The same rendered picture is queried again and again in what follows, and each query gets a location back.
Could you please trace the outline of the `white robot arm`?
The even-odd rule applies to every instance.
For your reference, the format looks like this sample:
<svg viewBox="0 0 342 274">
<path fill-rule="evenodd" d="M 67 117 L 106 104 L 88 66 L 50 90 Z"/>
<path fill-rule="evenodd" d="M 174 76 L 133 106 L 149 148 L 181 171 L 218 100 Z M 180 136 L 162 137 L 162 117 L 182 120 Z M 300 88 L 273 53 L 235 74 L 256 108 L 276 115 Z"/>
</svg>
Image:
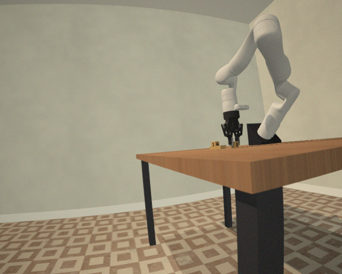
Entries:
<svg viewBox="0 0 342 274">
<path fill-rule="evenodd" d="M 265 59 L 276 95 L 284 101 L 272 103 L 257 131 L 262 138 L 271 139 L 300 93 L 299 88 L 287 81 L 291 66 L 284 54 L 281 27 L 275 15 L 264 14 L 257 18 L 239 51 L 216 73 L 215 80 L 229 87 L 221 92 L 223 113 L 249 109 L 249 105 L 237 103 L 237 76 L 249 65 L 257 48 Z"/>
</svg>

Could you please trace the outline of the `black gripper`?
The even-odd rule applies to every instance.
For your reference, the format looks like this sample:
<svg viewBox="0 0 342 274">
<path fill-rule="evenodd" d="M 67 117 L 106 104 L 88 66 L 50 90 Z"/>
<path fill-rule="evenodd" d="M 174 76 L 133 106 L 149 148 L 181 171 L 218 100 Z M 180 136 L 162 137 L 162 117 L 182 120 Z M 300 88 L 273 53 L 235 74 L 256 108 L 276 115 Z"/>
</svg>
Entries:
<svg viewBox="0 0 342 274">
<path fill-rule="evenodd" d="M 240 124 L 238 121 L 238 118 L 240 118 L 239 111 L 233 110 L 233 111 L 224 112 L 223 117 L 224 117 L 224 120 L 226 121 L 224 124 L 221 124 L 221 127 L 223 130 L 224 136 L 228 138 L 229 146 L 234 145 L 233 138 L 232 138 L 233 133 L 235 136 L 235 141 L 238 141 L 240 145 L 240 136 L 242 136 L 243 124 L 242 123 Z"/>
</svg>

